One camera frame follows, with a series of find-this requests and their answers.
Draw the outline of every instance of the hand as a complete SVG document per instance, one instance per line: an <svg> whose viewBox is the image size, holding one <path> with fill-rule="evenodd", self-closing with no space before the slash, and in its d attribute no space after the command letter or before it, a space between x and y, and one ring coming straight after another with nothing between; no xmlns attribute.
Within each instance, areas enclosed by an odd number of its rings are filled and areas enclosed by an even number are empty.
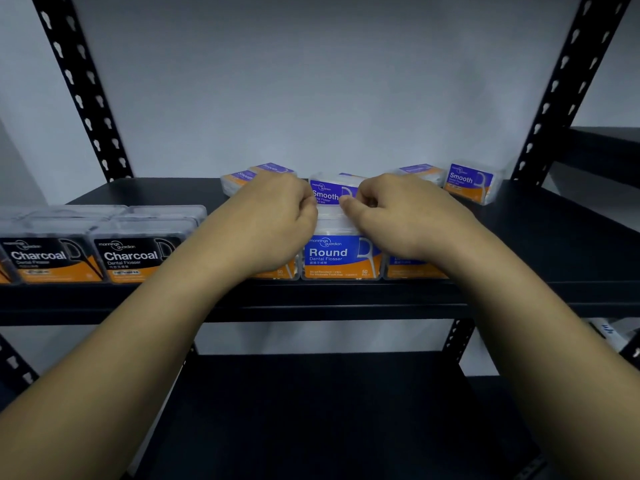
<svg viewBox="0 0 640 480"><path fill-rule="evenodd" d="M290 261L313 235L316 221L316 198L307 182L290 173L261 171L178 251L191 248L195 254L197 249L199 263L223 261L229 265L224 273L242 281Z"/></svg>
<svg viewBox="0 0 640 480"><path fill-rule="evenodd" d="M457 246L471 245L474 235L488 232L448 192L414 175L369 178L356 198L340 197L340 206L384 252L443 269Z"/></svg>

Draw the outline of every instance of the person's left hand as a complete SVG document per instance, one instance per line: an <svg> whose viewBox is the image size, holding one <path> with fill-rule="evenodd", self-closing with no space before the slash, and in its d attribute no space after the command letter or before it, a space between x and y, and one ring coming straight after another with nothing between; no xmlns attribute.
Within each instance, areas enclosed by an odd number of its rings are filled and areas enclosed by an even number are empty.
<svg viewBox="0 0 640 480"><path fill-rule="evenodd" d="M261 171L201 224L183 247L232 280L272 271L290 261L314 233L316 198L290 173Z"/></svg>

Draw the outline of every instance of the black label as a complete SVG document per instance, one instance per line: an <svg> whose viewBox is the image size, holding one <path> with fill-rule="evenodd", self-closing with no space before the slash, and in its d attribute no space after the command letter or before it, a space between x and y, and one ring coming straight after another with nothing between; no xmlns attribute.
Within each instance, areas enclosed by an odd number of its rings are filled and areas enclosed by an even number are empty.
<svg viewBox="0 0 640 480"><path fill-rule="evenodd" d="M86 262L92 256L84 239L20 237L0 240L9 259L18 269L51 269Z"/></svg>
<svg viewBox="0 0 640 480"><path fill-rule="evenodd" d="M181 242L178 236L93 240L102 263L109 270L160 266Z"/></svg>

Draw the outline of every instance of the person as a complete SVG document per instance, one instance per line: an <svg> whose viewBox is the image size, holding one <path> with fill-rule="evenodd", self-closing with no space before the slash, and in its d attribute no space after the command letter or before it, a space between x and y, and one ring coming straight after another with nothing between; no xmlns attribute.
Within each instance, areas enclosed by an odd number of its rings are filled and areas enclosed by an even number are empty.
<svg viewBox="0 0 640 480"><path fill-rule="evenodd" d="M429 182L389 174L340 205L380 249L432 262L460 286L558 468L580 479L638 478L640 373L468 209ZM308 183L260 172L2 412L3 480L118 478L215 303L288 262L316 220Z"/></svg>

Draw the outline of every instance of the blue label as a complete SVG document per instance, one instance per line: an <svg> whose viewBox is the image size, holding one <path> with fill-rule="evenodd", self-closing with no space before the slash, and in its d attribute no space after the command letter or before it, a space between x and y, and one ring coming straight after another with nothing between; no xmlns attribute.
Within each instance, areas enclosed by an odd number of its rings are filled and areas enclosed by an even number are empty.
<svg viewBox="0 0 640 480"><path fill-rule="evenodd" d="M323 205L338 205L338 199L343 195L356 196L358 192L357 187L350 187L348 185L331 184L329 182L320 182L319 180L309 181L311 189L316 196L316 201Z"/></svg>
<svg viewBox="0 0 640 480"><path fill-rule="evenodd" d="M447 183L466 189L489 188L493 174L487 171L474 170L462 165L452 164L447 176Z"/></svg>
<svg viewBox="0 0 640 480"><path fill-rule="evenodd" d="M258 168L262 168L263 170L273 171L276 173L293 173L293 170L289 168L285 168L280 165L276 165L276 163L265 163L263 165L258 165Z"/></svg>
<svg viewBox="0 0 640 480"><path fill-rule="evenodd" d="M394 256L389 256L389 264L426 264L424 261L417 261L415 259L400 259Z"/></svg>
<svg viewBox="0 0 640 480"><path fill-rule="evenodd" d="M315 235L305 246L305 264L335 266L370 260L380 250L359 235Z"/></svg>
<svg viewBox="0 0 640 480"><path fill-rule="evenodd" d="M400 167L400 170L405 171L407 173L421 173L423 171L427 171L433 168L433 165L428 165L427 163L423 163L421 165L411 165Z"/></svg>
<svg viewBox="0 0 640 480"><path fill-rule="evenodd" d="M240 180L245 180L247 182L250 182L251 180L253 180L253 177L255 177L257 174L252 172L251 170L244 170L244 171L239 171L237 173L232 173L231 176L239 178Z"/></svg>

